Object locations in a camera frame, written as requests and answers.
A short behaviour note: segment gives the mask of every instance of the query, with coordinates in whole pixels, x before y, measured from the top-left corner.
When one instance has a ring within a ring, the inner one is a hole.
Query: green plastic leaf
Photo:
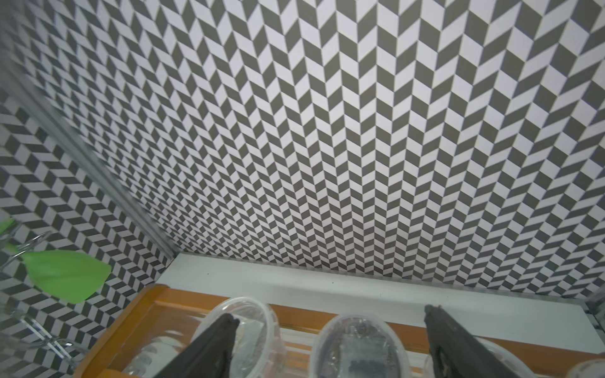
[[[1,221],[0,222],[0,233],[3,233],[4,231],[6,231],[6,229],[13,224],[13,222],[15,222],[15,220],[13,218],[9,218],[5,221]]]
[[[31,281],[70,303],[83,302],[107,279],[111,267],[83,252],[50,250],[23,255]]]
[[[10,244],[10,243],[7,243],[4,246],[4,251],[10,253],[11,255],[16,255],[17,253],[19,253],[17,246],[14,244]]]

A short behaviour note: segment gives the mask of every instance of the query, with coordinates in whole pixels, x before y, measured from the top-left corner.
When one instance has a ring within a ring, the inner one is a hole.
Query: metal bar
[[[71,358],[69,352],[65,350],[65,348],[54,339],[53,335],[51,335],[40,323],[27,315],[21,316],[18,319],[29,328],[33,334],[45,341],[46,346],[57,356],[61,357],[63,361],[70,364],[72,368],[76,367],[76,363]]]
[[[21,74],[8,58],[0,54],[0,84],[27,109],[40,126],[56,143],[87,173],[103,193],[126,214],[134,224],[172,260],[179,250],[174,243],[151,219],[143,207],[120,184],[118,179],[105,167],[96,154],[91,153],[77,131],[65,123],[65,120],[40,96],[38,89]]]

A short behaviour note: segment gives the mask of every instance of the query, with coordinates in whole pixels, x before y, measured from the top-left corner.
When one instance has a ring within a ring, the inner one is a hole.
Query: white shelf
[[[424,327],[424,306],[441,305],[476,336],[589,353],[605,352],[577,304],[339,275],[180,254],[158,280],[172,288],[329,313],[374,313]]]

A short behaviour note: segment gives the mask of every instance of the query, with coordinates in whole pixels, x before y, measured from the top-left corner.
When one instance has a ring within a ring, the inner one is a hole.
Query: gray and white chevron pattern
[[[583,297],[603,0],[38,0],[13,59],[181,249]]]
[[[8,217],[23,222],[15,236],[19,242],[53,231],[40,249],[81,250],[111,265],[103,287],[76,305],[40,291],[17,261],[0,276],[1,303],[28,313],[53,335],[88,348],[167,265],[149,238],[44,133],[38,121],[0,89],[0,220]],[[0,264],[7,258],[0,252]],[[21,323],[3,314],[0,332],[38,341]],[[59,378],[68,372],[68,365],[51,351],[2,349],[0,372],[10,376]]]

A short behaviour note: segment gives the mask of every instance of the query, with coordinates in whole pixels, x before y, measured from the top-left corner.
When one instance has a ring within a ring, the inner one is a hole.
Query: transparent plastic tub
[[[605,377],[605,360],[590,360],[574,366],[565,378],[603,378]]]
[[[492,352],[492,354],[498,358],[500,362],[505,364],[513,373],[519,376],[519,378],[535,378],[535,374],[528,368],[527,365],[518,359],[514,354],[501,346],[494,344],[491,341],[477,337],[477,340],[483,346]],[[424,360],[424,367],[422,368],[422,378],[434,378],[435,371],[433,370],[433,358],[429,354],[427,359]]]
[[[203,315],[152,306],[114,356],[108,368],[129,376],[153,378],[191,343]]]
[[[376,316],[343,314],[321,330],[309,363],[310,378],[411,378],[404,346]]]
[[[276,377],[283,368],[286,347],[281,338],[280,323],[273,310],[256,299],[232,298],[216,306],[208,314],[204,328],[225,313],[240,321],[235,334],[229,377]]]

